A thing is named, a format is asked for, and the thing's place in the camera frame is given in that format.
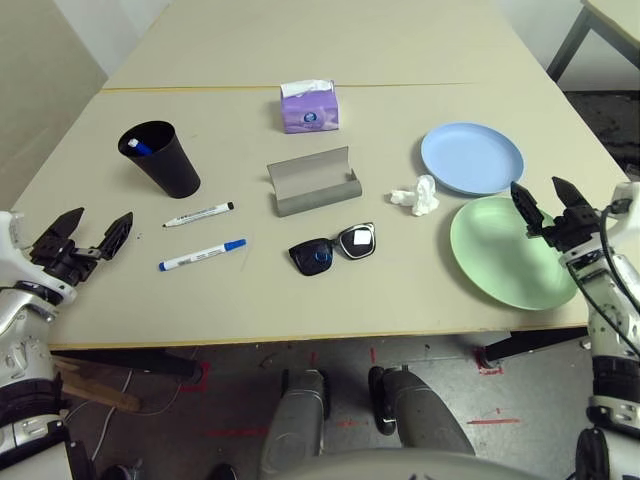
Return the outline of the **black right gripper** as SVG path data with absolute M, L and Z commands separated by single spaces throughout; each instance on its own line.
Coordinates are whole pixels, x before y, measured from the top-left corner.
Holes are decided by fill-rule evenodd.
M 531 193 L 517 182 L 510 185 L 512 202 L 526 223 L 529 238 L 544 238 L 546 243 L 558 251 L 570 251 L 592 239 L 599 231 L 600 214 L 588 206 L 588 202 L 571 182 L 557 176 L 552 177 L 557 197 L 564 206 L 562 215 L 548 218 L 537 206 Z

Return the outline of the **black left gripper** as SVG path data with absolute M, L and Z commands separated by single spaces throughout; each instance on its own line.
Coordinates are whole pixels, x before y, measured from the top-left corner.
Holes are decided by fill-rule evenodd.
M 85 282 L 98 261 L 112 260 L 128 239 L 133 226 L 133 213 L 116 219 L 106 230 L 97 248 L 77 248 L 71 234 L 78 227 L 84 208 L 61 214 L 35 241 L 31 261 L 44 272 L 72 287 Z

